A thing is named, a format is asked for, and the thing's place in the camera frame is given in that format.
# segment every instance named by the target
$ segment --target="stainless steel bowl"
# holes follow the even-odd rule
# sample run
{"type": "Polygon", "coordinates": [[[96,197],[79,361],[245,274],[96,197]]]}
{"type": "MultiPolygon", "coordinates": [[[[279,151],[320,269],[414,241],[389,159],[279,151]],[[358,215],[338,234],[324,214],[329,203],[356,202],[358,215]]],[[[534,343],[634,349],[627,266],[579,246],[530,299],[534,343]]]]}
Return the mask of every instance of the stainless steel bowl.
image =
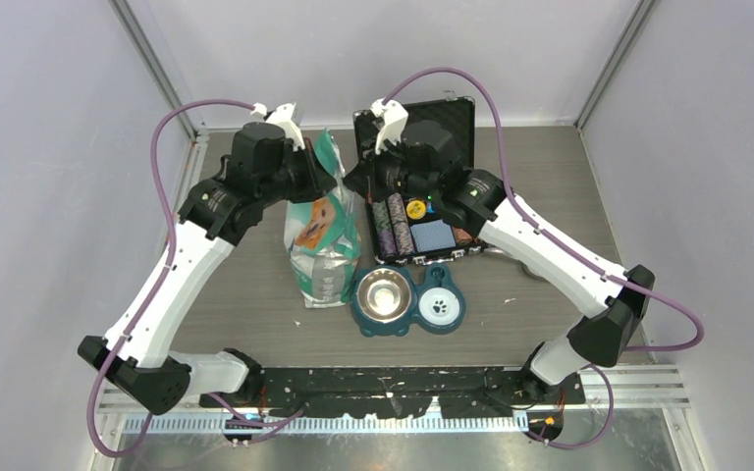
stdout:
{"type": "Polygon", "coordinates": [[[400,273],[378,268],[362,279],[356,300],[365,317],[388,324],[400,319],[411,304],[411,287],[400,273]]]}

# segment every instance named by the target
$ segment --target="gray tabletop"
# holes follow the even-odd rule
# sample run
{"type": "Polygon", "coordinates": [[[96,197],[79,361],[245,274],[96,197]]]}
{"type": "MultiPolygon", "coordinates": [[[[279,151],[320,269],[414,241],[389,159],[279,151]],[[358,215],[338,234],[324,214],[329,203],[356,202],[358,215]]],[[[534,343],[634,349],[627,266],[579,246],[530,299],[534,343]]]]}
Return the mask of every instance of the gray tabletop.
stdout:
{"type": "MultiPolygon", "coordinates": [[[[344,165],[352,167],[352,131],[333,136],[344,165]]],[[[217,172],[231,139],[227,132],[211,135],[203,177],[217,172]]],[[[576,130],[510,128],[505,141],[515,190],[560,230],[598,255],[619,260],[576,130]]],[[[475,164],[500,173],[493,130],[476,132],[475,164]]],[[[580,317],[553,286],[526,277],[508,258],[480,254],[450,264],[467,303],[455,332],[435,336],[412,326],[402,338],[365,338],[347,306],[304,307],[282,240],[285,209],[280,203],[266,210],[264,221],[218,268],[181,325],[173,349],[205,353],[232,347],[266,366],[518,365],[541,341],[560,335],[580,317]]],[[[374,265],[364,209],[358,201],[360,268],[374,265]]],[[[411,272],[422,279],[422,268],[411,267],[411,272]]],[[[622,361],[648,358],[627,353],[622,361]]]]}

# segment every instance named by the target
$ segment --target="yellow poker chip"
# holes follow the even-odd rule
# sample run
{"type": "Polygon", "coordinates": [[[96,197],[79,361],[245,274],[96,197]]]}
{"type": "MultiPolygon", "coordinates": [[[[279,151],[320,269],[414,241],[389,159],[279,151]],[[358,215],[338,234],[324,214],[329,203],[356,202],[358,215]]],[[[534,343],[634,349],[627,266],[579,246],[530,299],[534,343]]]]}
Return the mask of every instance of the yellow poker chip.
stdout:
{"type": "Polygon", "coordinates": [[[419,199],[412,199],[405,206],[405,213],[411,219],[423,219],[423,216],[426,216],[426,203],[419,199]]]}

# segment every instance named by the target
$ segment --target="paw print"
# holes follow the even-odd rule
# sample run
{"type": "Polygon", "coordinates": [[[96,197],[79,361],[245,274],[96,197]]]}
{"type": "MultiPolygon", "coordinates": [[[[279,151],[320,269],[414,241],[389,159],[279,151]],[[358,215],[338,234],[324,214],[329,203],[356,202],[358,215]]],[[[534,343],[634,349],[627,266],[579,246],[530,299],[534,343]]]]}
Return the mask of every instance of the paw print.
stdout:
{"type": "Polygon", "coordinates": [[[432,305],[432,310],[435,311],[435,314],[446,314],[447,303],[443,299],[436,299],[435,304],[432,305]]]}

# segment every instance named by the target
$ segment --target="plastic bag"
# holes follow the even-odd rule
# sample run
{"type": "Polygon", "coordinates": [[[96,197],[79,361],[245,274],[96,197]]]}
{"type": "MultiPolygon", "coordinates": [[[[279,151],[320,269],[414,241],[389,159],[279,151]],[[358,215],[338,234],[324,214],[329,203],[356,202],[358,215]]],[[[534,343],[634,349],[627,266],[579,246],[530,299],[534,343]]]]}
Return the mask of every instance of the plastic bag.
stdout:
{"type": "Polygon", "coordinates": [[[349,302],[360,253],[354,192],[343,186],[340,149],[328,130],[319,134],[313,149],[319,164],[337,180],[337,187],[311,203],[288,203],[285,248],[305,307],[341,306],[349,302]]]}

